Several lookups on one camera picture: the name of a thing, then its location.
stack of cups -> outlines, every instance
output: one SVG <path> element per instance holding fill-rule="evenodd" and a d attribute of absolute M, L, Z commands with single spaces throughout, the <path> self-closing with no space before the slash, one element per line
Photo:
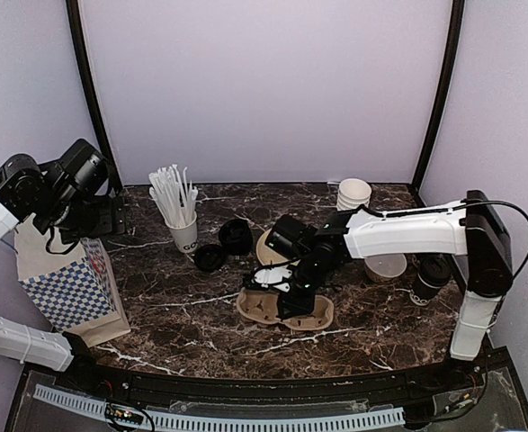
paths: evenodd
<path fill-rule="evenodd" d="M 346 178 L 339 184 L 337 190 L 337 206 L 339 212 L 355 210 L 360 205 L 370 205 L 371 188 L 359 178 Z"/>

white vent strip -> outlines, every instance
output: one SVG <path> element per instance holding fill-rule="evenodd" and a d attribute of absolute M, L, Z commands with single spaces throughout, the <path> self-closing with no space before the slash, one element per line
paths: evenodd
<path fill-rule="evenodd" d="M 79 396 L 40 384 L 36 385 L 33 397 L 81 416 L 105 421 L 103 400 Z M 146 412 L 156 423 L 158 432 L 355 432 L 405 424 L 402 408 L 336 417 L 266 420 L 191 417 L 150 409 Z M 134 426 L 128 421 L 119 421 L 119 423 Z M 147 419 L 139 428 L 151 429 Z"/>

marble table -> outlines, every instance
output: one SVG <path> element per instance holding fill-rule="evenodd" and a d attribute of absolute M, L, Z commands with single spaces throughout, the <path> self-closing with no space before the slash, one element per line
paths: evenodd
<path fill-rule="evenodd" d="M 248 220 L 254 238 L 284 213 L 320 225 L 335 209 L 336 187 L 326 184 L 201 185 L 199 241 L 217 243 L 221 225 Z M 213 274 L 200 272 L 177 251 L 146 186 L 127 187 L 129 228 L 104 240 L 123 306 L 128 335 L 92 348 L 102 365 L 198 378 L 320 378 L 429 365 L 443 359 L 461 305 L 449 283 L 426 308 L 410 302 L 412 257 L 392 283 L 373 283 L 358 260 L 322 289 L 336 306 L 332 325 L 293 332 L 245 321 L 235 300 L 255 254 L 232 258 Z M 404 185 L 375 184 L 371 207 L 414 207 Z"/>

countertop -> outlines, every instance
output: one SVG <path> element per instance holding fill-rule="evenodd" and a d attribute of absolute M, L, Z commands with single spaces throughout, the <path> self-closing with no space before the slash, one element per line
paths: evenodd
<path fill-rule="evenodd" d="M 374 184 L 376 210 L 415 207 L 401 184 Z M 219 228 L 248 220 L 255 242 L 284 213 L 319 226 L 335 210 L 336 186 L 327 184 L 200 185 L 201 245 L 218 242 Z M 332 325 L 318 332 L 261 327 L 236 310 L 242 275 L 257 266 L 255 253 L 230 258 L 213 274 L 200 272 L 180 253 L 148 195 L 127 187 L 128 232 L 104 240 L 123 307 L 128 335 L 92 348 L 103 365 L 200 378 L 320 378 L 398 370 L 440 362 L 461 305 L 450 282 L 425 308 L 408 289 L 416 277 L 412 257 L 392 283 L 373 283 L 363 262 L 338 271 L 321 293 L 335 304 Z"/>

white wall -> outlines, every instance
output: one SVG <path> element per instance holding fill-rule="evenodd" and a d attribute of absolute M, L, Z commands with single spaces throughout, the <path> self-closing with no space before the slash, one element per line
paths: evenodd
<path fill-rule="evenodd" d="M 57 158 L 79 137 L 95 144 L 65 2 L 0 2 L 0 166 L 20 152 L 39 162 Z M 14 254 L 2 244 L 0 314 L 49 328 L 17 283 Z M 21 370 L 17 361 L 0 357 L 0 430 Z"/>
<path fill-rule="evenodd" d="M 81 2 L 124 183 L 411 181 L 451 3 Z"/>
<path fill-rule="evenodd" d="M 528 1 L 467 2 L 452 88 L 422 191 L 441 203 L 470 188 L 528 211 Z M 528 229 L 501 210 L 515 265 Z M 528 397 L 528 266 L 506 298 L 492 335 L 508 345 Z"/>

